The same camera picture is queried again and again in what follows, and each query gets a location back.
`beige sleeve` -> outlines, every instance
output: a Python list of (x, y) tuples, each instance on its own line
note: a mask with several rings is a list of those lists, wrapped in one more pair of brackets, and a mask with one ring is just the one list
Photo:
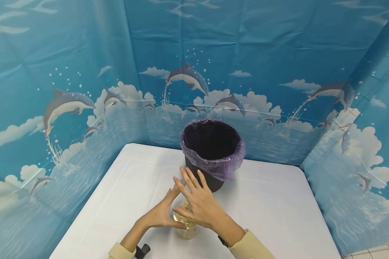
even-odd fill
[(246, 229), (245, 232), (242, 239), (229, 248), (236, 259), (275, 259), (251, 231)]
[(108, 259), (133, 259), (135, 256), (135, 251), (130, 253), (127, 249), (125, 249), (119, 243), (115, 243), (115, 245), (108, 252)]

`trash can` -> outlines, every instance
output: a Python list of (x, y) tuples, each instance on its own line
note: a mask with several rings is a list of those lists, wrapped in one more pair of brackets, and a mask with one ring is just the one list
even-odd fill
[(230, 125), (210, 118), (190, 122), (180, 133), (180, 146), (186, 166), (201, 185), (197, 174), (200, 169), (212, 192), (219, 190), (224, 181), (232, 180), (246, 154), (239, 133)]

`white table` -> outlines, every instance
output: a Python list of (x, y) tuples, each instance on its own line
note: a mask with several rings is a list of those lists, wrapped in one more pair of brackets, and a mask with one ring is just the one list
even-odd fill
[[(134, 222), (180, 177), (180, 150), (126, 145), (53, 251), (51, 259), (106, 259)], [(180, 194), (176, 201), (183, 199)], [(215, 194), (226, 212), (251, 229), (277, 259), (339, 259), (303, 172), (293, 166), (245, 160), (235, 180)], [(192, 240), (173, 229), (150, 229), (140, 242), (146, 259), (233, 258), (217, 235), (201, 228)]]

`jar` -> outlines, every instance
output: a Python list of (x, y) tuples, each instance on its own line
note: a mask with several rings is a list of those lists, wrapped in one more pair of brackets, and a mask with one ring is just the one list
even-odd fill
[[(192, 211), (189, 203), (186, 200), (179, 201), (175, 207), (181, 207), (188, 212)], [(193, 221), (181, 216), (180, 214), (173, 212), (173, 218), (175, 221), (179, 221), (186, 225), (186, 229), (177, 229), (177, 235), (184, 240), (191, 240), (199, 233), (199, 227)]]

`blue backdrop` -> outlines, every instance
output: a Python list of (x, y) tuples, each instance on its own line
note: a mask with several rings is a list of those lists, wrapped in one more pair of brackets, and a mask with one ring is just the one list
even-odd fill
[(179, 148), (204, 117), (301, 165), (342, 254), (389, 243), (388, 20), (389, 0), (0, 0), (0, 258), (48, 257), (125, 144)]

